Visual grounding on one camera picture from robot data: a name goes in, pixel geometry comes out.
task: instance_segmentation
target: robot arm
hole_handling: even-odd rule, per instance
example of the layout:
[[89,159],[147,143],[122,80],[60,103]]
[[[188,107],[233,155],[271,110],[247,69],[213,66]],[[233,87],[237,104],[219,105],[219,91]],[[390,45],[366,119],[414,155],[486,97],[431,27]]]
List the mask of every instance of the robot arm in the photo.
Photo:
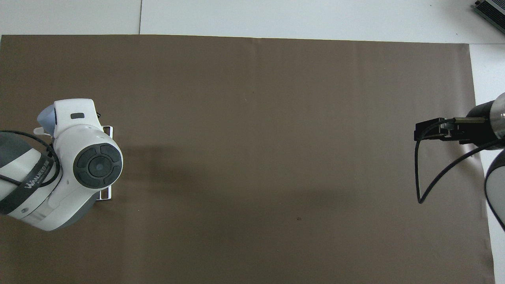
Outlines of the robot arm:
[[[476,149],[466,153],[449,164],[431,182],[426,191],[419,192],[418,177],[418,149],[419,144],[425,139],[438,139],[442,141],[459,141],[460,144],[475,144]],[[435,118],[416,124],[414,131],[415,171],[418,202],[423,203],[431,189],[438,180],[457,163],[482,150],[498,150],[505,148],[505,93],[496,100],[478,105],[470,110],[466,117],[451,119]],[[491,163],[484,184],[489,206],[498,222],[505,230],[505,150]]]
[[37,120],[53,137],[52,158],[0,132],[0,213],[54,230],[79,220],[118,179],[123,155],[92,100],[56,101]]

